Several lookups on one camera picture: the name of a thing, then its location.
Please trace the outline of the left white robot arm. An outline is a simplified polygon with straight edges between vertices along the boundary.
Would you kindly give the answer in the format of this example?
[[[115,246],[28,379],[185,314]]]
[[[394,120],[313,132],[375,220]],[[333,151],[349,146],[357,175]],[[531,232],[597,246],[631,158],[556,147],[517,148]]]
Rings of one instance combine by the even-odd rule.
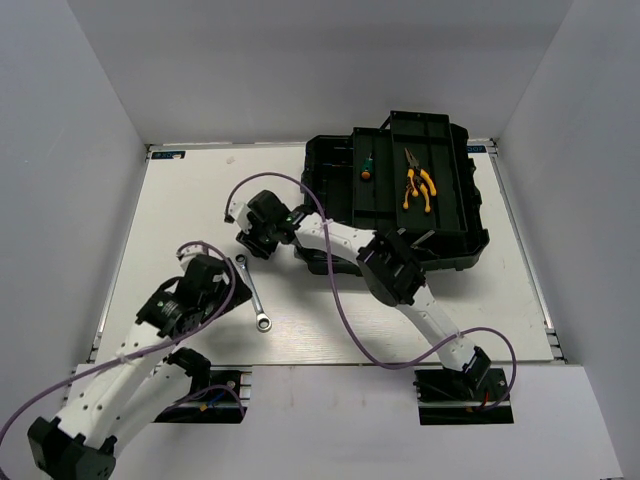
[[[165,409],[215,389],[211,361],[181,343],[250,298],[229,258],[186,260],[183,275],[138,311],[112,362],[52,419],[29,427],[35,465],[52,479],[109,478],[127,443]]]

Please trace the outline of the green orange stubby screwdriver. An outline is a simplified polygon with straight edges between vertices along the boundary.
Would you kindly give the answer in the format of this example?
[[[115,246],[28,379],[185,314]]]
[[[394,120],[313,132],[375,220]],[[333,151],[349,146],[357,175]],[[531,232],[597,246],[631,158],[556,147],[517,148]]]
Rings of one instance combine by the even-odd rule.
[[[373,157],[373,153],[370,152],[361,165],[360,178],[363,181],[369,181],[373,177],[373,172],[374,172],[374,157]]]

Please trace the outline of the black plastic toolbox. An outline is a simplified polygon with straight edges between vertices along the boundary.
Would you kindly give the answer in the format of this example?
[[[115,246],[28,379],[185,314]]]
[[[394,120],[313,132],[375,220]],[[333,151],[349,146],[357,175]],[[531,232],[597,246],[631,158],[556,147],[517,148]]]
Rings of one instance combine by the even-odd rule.
[[[489,243],[480,215],[468,131],[446,114],[393,111],[377,128],[356,127],[347,135],[317,135],[305,147],[301,181],[304,202],[328,218],[364,230],[396,230],[414,248],[427,271],[473,267]],[[424,198],[402,209],[408,164],[404,148],[435,183],[430,213]],[[360,178],[373,153],[374,172]]]

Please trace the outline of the long silver combination wrench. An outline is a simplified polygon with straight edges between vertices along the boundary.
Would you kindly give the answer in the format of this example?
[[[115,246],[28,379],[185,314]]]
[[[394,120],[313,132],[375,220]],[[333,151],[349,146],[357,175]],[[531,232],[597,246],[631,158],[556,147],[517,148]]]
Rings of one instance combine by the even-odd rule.
[[[263,305],[248,269],[247,257],[243,254],[238,254],[235,257],[235,263],[238,266],[241,275],[243,276],[244,283],[247,285],[252,294],[251,302],[256,315],[256,328],[260,333],[268,333],[272,328],[272,321],[264,311]]]

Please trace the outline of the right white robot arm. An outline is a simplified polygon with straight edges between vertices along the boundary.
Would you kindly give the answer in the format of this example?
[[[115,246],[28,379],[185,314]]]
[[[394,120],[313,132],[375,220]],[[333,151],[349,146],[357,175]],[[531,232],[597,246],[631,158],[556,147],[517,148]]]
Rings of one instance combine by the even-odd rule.
[[[231,200],[225,220],[239,226],[237,241],[257,257],[292,244],[356,266],[374,298],[406,316],[436,349],[459,396],[472,399],[486,389],[491,360],[437,305],[422,265],[395,231],[356,229],[304,205],[290,210],[269,190],[247,203]]]

